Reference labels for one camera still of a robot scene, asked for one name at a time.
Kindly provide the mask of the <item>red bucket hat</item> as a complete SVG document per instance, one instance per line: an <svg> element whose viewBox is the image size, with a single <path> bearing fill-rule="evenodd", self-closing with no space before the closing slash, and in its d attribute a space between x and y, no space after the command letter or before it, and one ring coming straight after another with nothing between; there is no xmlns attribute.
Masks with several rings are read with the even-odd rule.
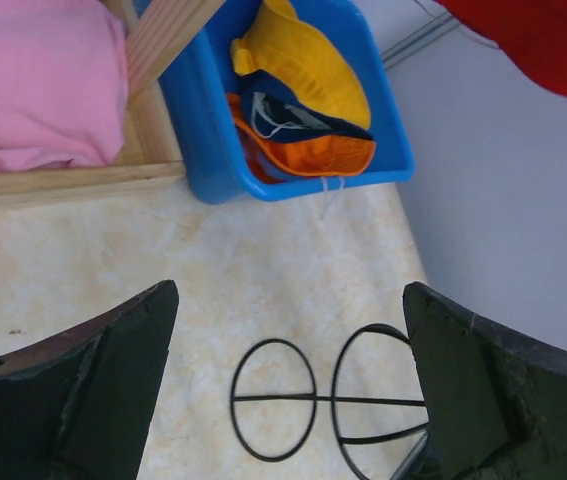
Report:
<svg viewBox="0 0 567 480"><path fill-rule="evenodd" d="M530 80L567 97L567 0L450 0L464 26L495 42Z"/></svg>

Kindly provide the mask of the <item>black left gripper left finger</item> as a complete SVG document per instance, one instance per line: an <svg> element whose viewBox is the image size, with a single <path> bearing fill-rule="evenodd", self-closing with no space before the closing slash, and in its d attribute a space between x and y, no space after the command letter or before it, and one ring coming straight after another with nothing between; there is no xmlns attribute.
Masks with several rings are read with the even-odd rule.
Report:
<svg viewBox="0 0 567 480"><path fill-rule="evenodd" d="M0 355L0 479L136 478L178 305L164 280Z"/></svg>

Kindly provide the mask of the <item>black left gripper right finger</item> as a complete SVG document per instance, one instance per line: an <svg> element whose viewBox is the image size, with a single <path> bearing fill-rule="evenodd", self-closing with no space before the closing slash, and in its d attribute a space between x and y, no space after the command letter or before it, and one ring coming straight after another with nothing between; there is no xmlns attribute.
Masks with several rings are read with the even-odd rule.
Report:
<svg viewBox="0 0 567 480"><path fill-rule="evenodd" d="M446 479L567 479L567 351L427 285L403 311Z"/></svg>

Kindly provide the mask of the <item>black wire hat stand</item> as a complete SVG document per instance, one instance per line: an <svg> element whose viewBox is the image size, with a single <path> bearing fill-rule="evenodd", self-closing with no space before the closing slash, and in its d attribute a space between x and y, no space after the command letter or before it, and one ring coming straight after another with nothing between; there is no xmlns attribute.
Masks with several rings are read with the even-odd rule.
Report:
<svg viewBox="0 0 567 480"><path fill-rule="evenodd" d="M354 462L352 456L348 451L349 447L380 445L384 443L395 442L398 440L409 438L417 434L426 433L429 427L429 423L427 421L401 430L396 430L390 433L373 435L373 436L347 437L342 434L341 426L339 423L339 415L338 415L338 407L341 404L392 406L392 407L406 407L406 408L419 408L419 409L424 409L426 407L426 404L423 400L380 398L380 397L355 397L355 396L341 396L338 394L339 375L345 357L349 352L350 348L352 347L352 345L354 344L354 342L359 337L367 334L384 336L393 339L407 347L411 345L410 340L408 339L406 334L402 333L397 328L388 324L371 323L359 328L347 339L347 341L344 343L343 347L339 352L331 378L330 393L327 395L321 395L318 393L318 386L313 368L307 356L295 344L282 338L269 338L269 339L264 339L253 345L239 361L232 377L232 382L229 392L230 420L234 434L238 442L243 447L243 449L253 458L264 463L280 463L288 460L289 458L296 455L298 451L305 445L310 434L312 433L312 430L316 422L318 405L320 403L326 403L329 405L329 409L330 409L330 418L331 418L333 435L345 464L356 478L365 479L367 476ZM280 393L280 394L259 394L259 395L238 394L237 387L240 380L240 376L248 360L250 360L251 357L257 351L275 344L282 345L285 348L293 351L300 358L309 375L310 390L308 392L302 392L302 393ZM246 437L243 435L238 420L236 406L240 403L276 402L276 401L310 403L311 410L310 410L309 420L299 440L291 448L278 455L265 455L259 452L258 450L254 449L253 446L248 442Z"/></svg>

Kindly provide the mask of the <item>blue plastic bin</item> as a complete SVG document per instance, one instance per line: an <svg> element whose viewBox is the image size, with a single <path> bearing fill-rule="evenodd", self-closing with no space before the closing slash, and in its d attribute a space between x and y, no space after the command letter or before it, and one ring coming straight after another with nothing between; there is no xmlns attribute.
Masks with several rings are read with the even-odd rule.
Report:
<svg viewBox="0 0 567 480"><path fill-rule="evenodd" d="M354 177L293 177L277 184L253 175L226 95L239 89L230 44L248 30L259 6L257 1L225 2L159 78L195 197L212 205L247 196L276 202L409 180L415 162L407 135L372 33L351 1L297 1L294 7L302 20L326 34L361 80L377 143L370 166Z"/></svg>

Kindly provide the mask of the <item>yellow bucket hat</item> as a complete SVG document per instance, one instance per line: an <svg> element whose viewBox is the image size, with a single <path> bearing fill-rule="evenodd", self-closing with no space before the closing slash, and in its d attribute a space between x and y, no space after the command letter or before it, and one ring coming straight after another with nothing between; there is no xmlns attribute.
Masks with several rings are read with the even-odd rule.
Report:
<svg viewBox="0 0 567 480"><path fill-rule="evenodd" d="M301 20L289 1L264 1L230 45L248 90L368 130L372 115L353 67L329 38Z"/></svg>

